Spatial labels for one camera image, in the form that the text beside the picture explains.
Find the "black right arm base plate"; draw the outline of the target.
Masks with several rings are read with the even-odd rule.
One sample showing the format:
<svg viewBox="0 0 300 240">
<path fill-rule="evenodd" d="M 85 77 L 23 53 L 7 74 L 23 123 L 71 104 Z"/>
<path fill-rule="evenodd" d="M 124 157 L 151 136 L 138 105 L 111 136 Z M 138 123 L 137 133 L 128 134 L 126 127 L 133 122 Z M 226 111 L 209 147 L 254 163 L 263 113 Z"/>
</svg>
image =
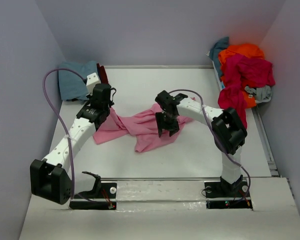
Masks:
<svg viewBox="0 0 300 240">
<path fill-rule="evenodd" d="M 220 182 L 208 181 L 204 183 L 204 189 L 201 194 L 206 198 L 206 207 L 208 210 L 225 209 L 253 209 L 250 194 L 245 198 L 248 183 L 243 181 L 237 190 L 225 193 L 221 190 Z"/>
</svg>

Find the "pink t shirt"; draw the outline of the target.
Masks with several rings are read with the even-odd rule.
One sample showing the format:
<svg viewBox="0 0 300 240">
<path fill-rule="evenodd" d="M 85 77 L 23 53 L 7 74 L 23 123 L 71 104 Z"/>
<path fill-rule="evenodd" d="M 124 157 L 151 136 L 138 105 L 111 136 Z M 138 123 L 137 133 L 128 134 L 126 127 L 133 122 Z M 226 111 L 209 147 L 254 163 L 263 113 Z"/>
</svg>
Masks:
<svg viewBox="0 0 300 240">
<path fill-rule="evenodd" d="M 94 142 L 100 145 L 130 135 L 136 138 L 134 151 L 137 153 L 145 153 L 169 145 L 178 138 L 181 131 L 170 136 L 169 132 L 164 130 L 159 136 L 155 113 L 160 111 L 160 106 L 155 103 L 145 111 L 123 117 L 117 115 L 116 111 L 111 108 L 106 121 L 94 133 Z"/>
</svg>

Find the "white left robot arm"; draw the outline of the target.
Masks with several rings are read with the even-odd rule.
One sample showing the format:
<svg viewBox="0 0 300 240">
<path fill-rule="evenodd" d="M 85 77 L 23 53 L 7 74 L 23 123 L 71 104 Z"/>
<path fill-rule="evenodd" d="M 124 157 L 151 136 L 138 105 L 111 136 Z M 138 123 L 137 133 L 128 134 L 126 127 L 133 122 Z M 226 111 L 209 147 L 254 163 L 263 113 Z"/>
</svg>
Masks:
<svg viewBox="0 0 300 240">
<path fill-rule="evenodd" d="M 74 159 L 110 115 L 116 92 L 110 84 L 96 84 L 71 127 L 63 128 L 65 136 L 43 159 L 35 159 L 31 163 L 30 185 L 33 195 L 60 205 L 75 196 Z"/>
</svg>

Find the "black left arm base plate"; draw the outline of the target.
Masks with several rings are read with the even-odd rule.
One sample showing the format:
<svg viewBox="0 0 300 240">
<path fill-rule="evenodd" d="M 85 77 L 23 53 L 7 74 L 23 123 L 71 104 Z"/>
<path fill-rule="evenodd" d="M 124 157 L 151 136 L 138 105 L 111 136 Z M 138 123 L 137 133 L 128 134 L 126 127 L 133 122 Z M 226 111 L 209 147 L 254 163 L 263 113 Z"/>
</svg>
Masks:
<svg viewBox="0 0 300 240">
<path fill-rule="evenodd" d="M 103 181 L 97 195 L 80 193 L 81 198 L 77 194 L 68 206 L 71 210 L 114 211 L 117 209 L 117 188 L 117 182 Z"/>
</svg>

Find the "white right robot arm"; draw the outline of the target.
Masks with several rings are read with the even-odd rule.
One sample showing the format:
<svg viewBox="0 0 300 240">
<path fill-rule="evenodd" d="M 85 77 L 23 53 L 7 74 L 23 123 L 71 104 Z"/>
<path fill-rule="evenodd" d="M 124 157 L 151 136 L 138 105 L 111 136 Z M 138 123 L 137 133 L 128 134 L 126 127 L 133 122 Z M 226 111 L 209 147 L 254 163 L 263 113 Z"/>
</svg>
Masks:
<svg viewBox="0 0 300 240">
<path fill-rule="evenodd" d="M 209 128 L 216 147 L 221 151 L 222 172 L 218 182 L 205 187 L 206 195 L 209 198 L 235 196 L 242 188 L 241 153 L 248 135 L 236 110 L 210 107 L 202 100 L 197 102 L 183 93 L 172 96 L 165 90 L 157 95 L 155 102 L 161 108 L 155 114 L 159 136 L 164 131 L 171 137 L 175 135 L 180 130 L 178 117 L 188 117 Z"/>
</svg>

